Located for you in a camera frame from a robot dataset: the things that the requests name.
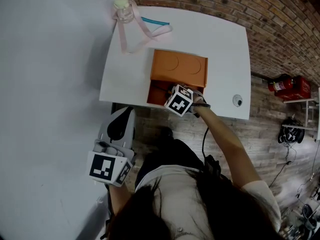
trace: white wall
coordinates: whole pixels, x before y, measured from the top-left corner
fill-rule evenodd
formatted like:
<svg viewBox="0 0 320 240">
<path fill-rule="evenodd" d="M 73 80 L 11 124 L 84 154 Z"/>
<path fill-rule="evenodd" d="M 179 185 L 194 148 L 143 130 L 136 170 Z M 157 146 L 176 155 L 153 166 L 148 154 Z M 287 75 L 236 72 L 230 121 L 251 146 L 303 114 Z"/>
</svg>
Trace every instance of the white wall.
<svg viewBox="0 0 320 240">
<path fill-rule="evenodd" d="M 87 152 L 111 105 L 98 101 L 112 0 L 0 0 L 0 235 L 72 240 L 103 185 Z"/>
</svg>

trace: brick wall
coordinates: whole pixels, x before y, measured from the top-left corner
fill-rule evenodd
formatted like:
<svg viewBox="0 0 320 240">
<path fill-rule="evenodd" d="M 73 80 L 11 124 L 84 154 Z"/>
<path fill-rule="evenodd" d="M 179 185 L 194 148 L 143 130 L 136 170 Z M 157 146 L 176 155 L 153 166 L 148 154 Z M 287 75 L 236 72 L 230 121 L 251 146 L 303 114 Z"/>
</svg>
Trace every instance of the brick wall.
<svg viewBox="0 0 320 240">
<path fill-rule="evenodd" d="M 320 14 L 308 0 L 135 0 L 181 8 L 246 27 L 251 71 L 302 75 L 320 85 Z"/>
</svg>

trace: person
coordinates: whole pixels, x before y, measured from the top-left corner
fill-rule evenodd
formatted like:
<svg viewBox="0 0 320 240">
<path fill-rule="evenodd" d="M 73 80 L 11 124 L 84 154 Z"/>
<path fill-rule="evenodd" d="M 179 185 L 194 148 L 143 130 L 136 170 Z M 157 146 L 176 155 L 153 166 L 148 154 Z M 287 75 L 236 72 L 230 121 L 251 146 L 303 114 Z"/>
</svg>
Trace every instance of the person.
<svg viewBox="0 0 320 240">
<path fill-rule="evenodd" d="M 107 239 L 283 239 L 276 199 L 239 138 L 209 107 L 193 110 L 221 148 L 232 182 L 164 130 L 158 152 L 147 155 L 138 172 L 135 193 L 125 185 L 109 186 L 115 216 Z"/>
</svg>

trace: red box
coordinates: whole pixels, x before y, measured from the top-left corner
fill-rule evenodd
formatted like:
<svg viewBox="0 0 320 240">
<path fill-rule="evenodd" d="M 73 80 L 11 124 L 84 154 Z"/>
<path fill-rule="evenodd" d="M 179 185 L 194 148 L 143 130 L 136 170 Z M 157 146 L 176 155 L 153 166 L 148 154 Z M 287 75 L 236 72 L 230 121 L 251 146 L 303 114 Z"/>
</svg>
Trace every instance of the red box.
<svg viewBox="0 0 320 240">
<path fill-rule="evenodd" d="M 293 80 L 294 85 L 292 89 L 275 91 L 274 95 L 284 99 L 285 101 L 310 99 L 311 91 L 309 82 L 302 76 L 296 76 Z"/>
</svg>

